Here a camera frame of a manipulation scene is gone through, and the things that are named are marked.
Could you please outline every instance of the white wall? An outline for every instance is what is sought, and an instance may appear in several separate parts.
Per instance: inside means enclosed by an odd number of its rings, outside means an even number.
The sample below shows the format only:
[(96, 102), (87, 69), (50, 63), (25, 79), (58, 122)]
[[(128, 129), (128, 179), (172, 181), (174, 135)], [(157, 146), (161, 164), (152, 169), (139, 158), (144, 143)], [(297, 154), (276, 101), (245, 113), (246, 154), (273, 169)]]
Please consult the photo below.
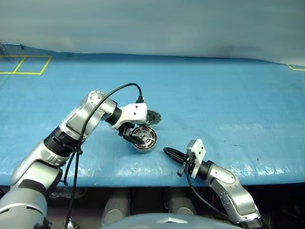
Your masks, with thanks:
[(305, 0), (0, 0), (0, 42), (305, 65)]

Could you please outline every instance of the white backdrop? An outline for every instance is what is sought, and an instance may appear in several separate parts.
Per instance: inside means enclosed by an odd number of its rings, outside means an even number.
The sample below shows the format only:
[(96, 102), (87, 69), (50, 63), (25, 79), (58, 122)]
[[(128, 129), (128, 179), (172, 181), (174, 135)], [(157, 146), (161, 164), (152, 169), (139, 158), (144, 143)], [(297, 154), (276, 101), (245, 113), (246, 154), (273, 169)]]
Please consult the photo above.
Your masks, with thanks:
[(0, 0), (0, 42), (305, 66), (305, 0)]

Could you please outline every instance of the yellow tape line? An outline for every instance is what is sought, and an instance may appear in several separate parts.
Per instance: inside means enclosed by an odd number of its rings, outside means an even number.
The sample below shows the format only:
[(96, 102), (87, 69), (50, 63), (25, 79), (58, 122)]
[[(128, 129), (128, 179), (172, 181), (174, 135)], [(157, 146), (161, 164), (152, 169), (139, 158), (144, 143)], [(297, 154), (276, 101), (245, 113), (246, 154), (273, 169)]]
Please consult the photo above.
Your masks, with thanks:
[[(49, 65), (52, 56), (45, 56), (45, 55), (0, 55), (1, 57), (22, 57), (21, 61), (18, 63), (18, 65), (16, 66), (16, 68), (14, 69), (14, 71), (12, 72), (0, 72), (0, 74), (19, 74), (19, 75), (41, 75), (44, 70), (46, 69), (46, 67)], [(27, 57), (47, 57), (48, 60), (47, 62), (44, 64), (44, 66), (42, 67), (41, 71), (38, 73), (33, 73), (33, 72), (18, 72), (17, 70), (20, 68), (20, 66), (22, 65), (22, 63), (25, 61), (25, 59)]]
[(291, 70), (293, 71), (305, 71), (305, 68), (294, 68), (293, 66), (291, 66), (290, 64), (287, 65)]

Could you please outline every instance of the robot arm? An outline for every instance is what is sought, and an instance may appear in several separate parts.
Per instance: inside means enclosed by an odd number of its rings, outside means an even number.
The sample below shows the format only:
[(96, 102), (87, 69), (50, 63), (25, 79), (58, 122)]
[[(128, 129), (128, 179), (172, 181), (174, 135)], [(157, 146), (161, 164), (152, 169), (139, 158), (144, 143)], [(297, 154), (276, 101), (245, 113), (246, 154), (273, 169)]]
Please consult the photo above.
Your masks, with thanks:
[[(0, 201), (1, 228), (50, 228), (45, 219), (47, 203), (44, 196), (51, 193), (59, 183), (61, 167), (75, 152), (86, 119), (105, 95), (98, 90), (90, 92), (15, 168), (10, 180), (10, 191)], [(135, 124), (144, 125), (146, 116), (145, 103), (118, 108), (115, 101), (107, 98), (88, 121), (82, 142), (99, 121), (105, 120), (112, 129), (119, 130), (125, 139), (141, 144), (141, 139), (128, 134)]]
[(202, 140), (190, 141), (186, 149), (186, 154), (172, 148), (163, 149), (172, 159), (182, 163), (178, 175), (182, 176), (188, 166), (192, 178), (200, 177), (216, 192), (233, 222), (242, 228), (264, 228), (252, 196), (241, 186), (238, 177), (213, 162), (202, 161), (206, 152)]

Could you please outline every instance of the blue tablecloth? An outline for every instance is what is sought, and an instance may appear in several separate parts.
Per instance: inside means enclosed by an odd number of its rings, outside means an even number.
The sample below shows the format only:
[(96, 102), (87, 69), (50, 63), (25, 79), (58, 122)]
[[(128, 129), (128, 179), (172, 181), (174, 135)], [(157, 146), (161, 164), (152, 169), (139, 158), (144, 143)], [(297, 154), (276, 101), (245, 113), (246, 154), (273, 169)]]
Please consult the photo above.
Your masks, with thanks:
[[(6, 45), (0, 73), (0, 185), (88, 92), (138, 83), (162, 115), (157, 146), (139, 153), (100, 123), (83, 144), (78, 186), (187, 186), (162, 148), (185, 152), (201, 138), (205, 160), (231, 169), (244, 185), (305, 181), (305, 72), (241, 59), (75, 54)], [(135, 88), (112, 96), (134, 103)], [(74, 166), (69, 172), (72, 184)], [(203, 182), (194, 181), (196, 185)]]

